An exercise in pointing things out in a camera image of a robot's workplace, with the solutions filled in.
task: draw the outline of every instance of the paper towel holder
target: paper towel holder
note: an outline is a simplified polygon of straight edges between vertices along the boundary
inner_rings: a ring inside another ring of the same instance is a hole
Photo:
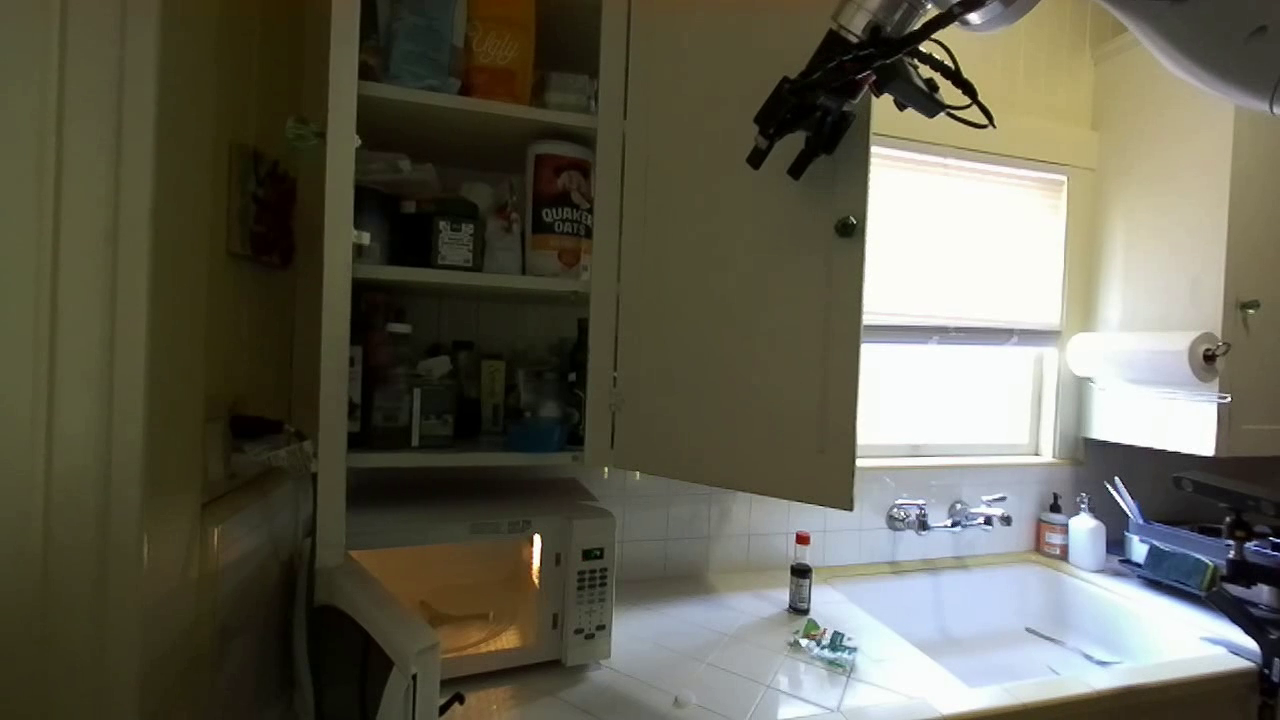
[[[1077,331],[1070,374],[1110,386],[1204,387],[1219,380],[1229,339],[1217,331]]]

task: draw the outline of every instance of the can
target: can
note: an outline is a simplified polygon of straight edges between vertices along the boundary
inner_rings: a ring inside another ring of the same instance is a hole
[[[592,260],[592,147],[539,140],[528,147],[526,269],[585,277]]]

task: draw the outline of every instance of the open cabinet door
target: open cabinet door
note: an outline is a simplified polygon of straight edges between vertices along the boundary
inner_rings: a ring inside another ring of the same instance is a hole
[[[743,165],[827,0],[635,0],[614,468],[853,510],[868,111],[788,180]]]

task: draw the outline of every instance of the box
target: box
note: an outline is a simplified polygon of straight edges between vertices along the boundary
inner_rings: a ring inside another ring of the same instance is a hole
[[[474,0],[466,94],[531,104],[535,0]]]

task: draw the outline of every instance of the white countertop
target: white countertop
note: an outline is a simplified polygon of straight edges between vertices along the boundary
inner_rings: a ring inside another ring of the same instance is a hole
[[[614,662],[598,669],[528,669],[460,686],[458,720],[816,720],[816,716],[967,716],[1104,698],[1126,687],[1180,687],[1253,664],[1204,651],[1160,669],[1110,669],[1038,686],[967,687],[920,648],[847,600],[847,581],[903,574],[868,564],[823,574],[811,615],[858,641],[858,669],[823,664],[788,641],[802,620],[784,614],[784,575],[643,581],[616,594]]]

